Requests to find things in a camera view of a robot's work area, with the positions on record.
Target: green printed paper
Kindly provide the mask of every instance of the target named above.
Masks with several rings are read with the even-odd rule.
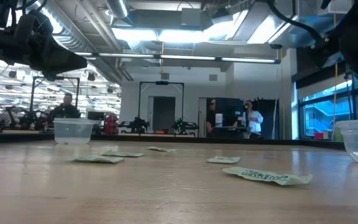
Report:
[[[133,153],[133,152],[117,152],[109,150],[101,154],[102,156],[121,156],[121,157],[140,157],[143,156],[143,153]]]
[[[223,163],[223,164],[232,164],[237,163],[240,160],[240,157],[223,157],[215,156],[215,158],[208,159],[208,162]]]
[[[293,174],[280,175],[269,171],[246,169],[242,167],[230,167],[222,170],[228,174],[235,174],[245,179],[276,182],[280,185],[308,184],[313,178],[313,175],[311,174],[298,177],[297,175]]]
[[[176,152],[176,149],[164,149],[164,148],[155,147],[155,146],[150,146],[150,147],[147,147],[146,149],[155,150],[155,151],[159,151],[159,152]]]
[[[105,157],[105,156],[81,156],[73,159],[73,162],[105,162],[105,163],[117,163],[124,161],[120,157]]]

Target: workbench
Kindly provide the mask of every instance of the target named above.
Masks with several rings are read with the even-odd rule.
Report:
[[[146,146],[177,149],[175,153]],[[143,152],[120,164],[74,157]],[[239,156],[238,164],[212,164]],[[239,166],[308,175],[281,187],[226,174]],[[0,223],[358,223],[358,164],[345,151],[309,146],[91,141],[0,144]]]

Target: glass window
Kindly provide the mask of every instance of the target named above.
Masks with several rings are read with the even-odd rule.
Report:
[[[349,107],[347,97],[336,101],[336,121],[349,120],[352,105]],[[322,101],[305,106],[305,135],[314,136],[315,133],[333,130],[334,100]]]
[[[347,91],[347,87],[349,87],[349,91],[350,91],[352,88],[352,80],[348,80],[347,82],[342,82],[342,83],[336,85],[336,93],[343,93],[343,92]],[[320,91],[318,93],[315,93],[313,95],[307,96],[307,97],[303,98],[303,101],[309,101],[309,100],[321,98],[324,96],[330,96],[330,95],[334,94],[334,91],[335,91],[335,86],[328,88],[326,90]]]

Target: person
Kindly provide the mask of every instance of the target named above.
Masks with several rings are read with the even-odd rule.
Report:
[[[207,136],[210,136],[215,127],[215,100],[211,100],[208,104],[208,111],[206,113],[206,131]]]
[[[63,103],[52,110],[53,118],[80,118],[80,112],[71,104],[73,95],[66,93]]]
[[[248,120],[249,120],[249,124],[248,127],[250,127],[250,131],[251,133],[260,133],[262,130],[260,128],[260,124],[264,121],[264,117],[258,112],[258,111],[254,111],[253,108],[253,104],[250,100],[246,101],[246,110],[248,113]],[[242,120],[243,123],[246,123],[246,112],[244,112],[242,114]]]

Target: man in dark shirt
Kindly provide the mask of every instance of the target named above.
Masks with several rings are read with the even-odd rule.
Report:
[[[53,118],[80,118],[80,112],[71,104],[73,95],[66,93],[63,103],[51,112]]]
[[[206,130],[209,136],[215,128],[215,100],[211,100],[208,104],[208,111],[206,113]]]

